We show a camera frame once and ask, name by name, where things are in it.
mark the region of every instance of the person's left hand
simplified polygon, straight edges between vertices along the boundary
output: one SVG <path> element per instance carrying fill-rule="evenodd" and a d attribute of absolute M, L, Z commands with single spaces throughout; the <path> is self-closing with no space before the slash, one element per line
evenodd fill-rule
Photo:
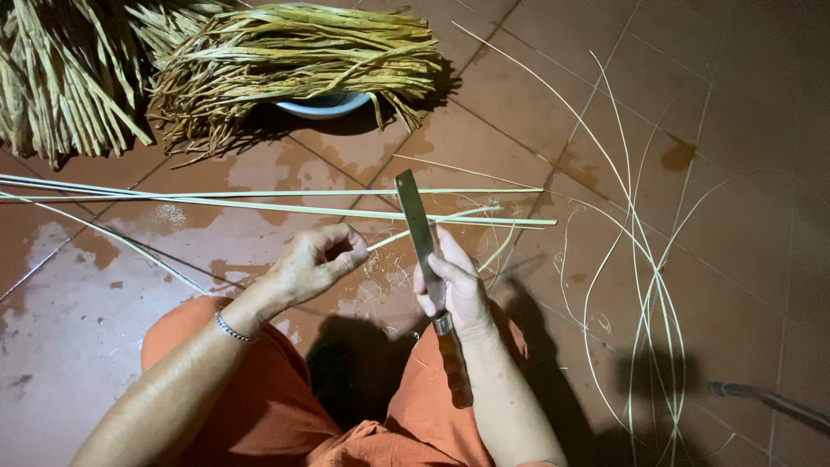
<path fill-rule="evenodd" d="M 262 319 L 270 321 L 354 271 L 369 257 L 367 247 L 366 239 L 348 224 L 299 232 L 274 267 L 247 292 L 260 303 Z"/>

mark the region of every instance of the silver bracelet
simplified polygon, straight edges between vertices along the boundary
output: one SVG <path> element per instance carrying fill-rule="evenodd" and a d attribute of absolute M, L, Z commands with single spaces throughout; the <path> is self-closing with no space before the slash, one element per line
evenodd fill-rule
<path fill-rule="evenodd" d="M 225 332 L 225 334 L 227 334 L 230 337 L 233 337 L 234 339 L 239 339 L 243 342 L 254 342 L 254 339 L 252 337 L 243 336 L 239 332 L 232 330 L 231 327 L 225 323 L 225 320 L 222 319 L 222 315 L 220 313 L 222 313 L 222 310 L 216 312 L 216 315 L 214 315 L 214 317 L 216 318 L 216 323 Z"/>

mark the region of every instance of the hand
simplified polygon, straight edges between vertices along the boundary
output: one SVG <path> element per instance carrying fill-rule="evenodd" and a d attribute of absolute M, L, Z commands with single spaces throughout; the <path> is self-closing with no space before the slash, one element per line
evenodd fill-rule
<path fill-rule="evenodd" d="M 300 232 L 273 268 L 248 288 L 270 321 L 328 290 L 366 261 L 366 239 L 348 224 Z"/>
<path fill-rule="evenodd" d="M 438 246 L 444 258 L 436 254 L 427 259 L 432 271 L 447 284 L 445 306 L 452 315 L 459 338 L 478 337 L 495 329 L 490 315 L 484 284 L 476 267 L 461 246 L 443 227 L 436 226 Z M 427 316 L 436 313 L 435 304 L 427 295 L 421 266 L 415 267 L 413 279 L 415 298 Z"/>

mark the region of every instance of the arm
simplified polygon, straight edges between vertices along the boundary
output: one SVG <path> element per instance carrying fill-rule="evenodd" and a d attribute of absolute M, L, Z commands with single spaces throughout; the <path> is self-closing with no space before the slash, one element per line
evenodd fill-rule
<path fill-rule="evenodd" d="M 437 232 L 444 259 L 431 255 L 429 264 L 447 282 L 447 310 L 464 351 L 484 446 L 496 465 L 546 460 L 565 467 L 553 428 L 499 336 L 476 268 L 449 232 L 441 227 Z M 432 316 L 435 305 L 425 294 L 420 268 L 414 289 L 424 312 Z"/>
<path fill-rule="evenodd" d="M 367 256 L 366 241 L 347 224 L 299 233 L 271 271 L 222 311 L 222 319 L 255 336 L 264 323 L 320 295 Z M 196 435 L 248 347 L 211 321 L 129 387 L 70 465 L 150 465 L 174 458 Z"/>

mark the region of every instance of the person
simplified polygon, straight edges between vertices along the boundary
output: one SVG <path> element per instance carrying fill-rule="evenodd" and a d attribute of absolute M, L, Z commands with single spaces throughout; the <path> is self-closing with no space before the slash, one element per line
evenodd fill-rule
<path fill-rule="evenodd" d="M 144 339 L 144 373 L 71 465 L 565 466 L 521 373 L 520 332 L 500 324 L 500 310 L 455 239 L 438 227 L 437 240 L 443 258 L 433 254 L 428 261 L 447 284 L 472 407 L 452 406 L 429 327 L 383 424 L 364 421 L 341 433 L 326 415 L 311 394 L 302 358 L 269 321 L 366 260 L 366 240 L 336 224 L 298 233 L 275 266 L 235 300 L 197 297 L 161 317 Z M 432 315 L 420 268 L 413 288 Z"/>

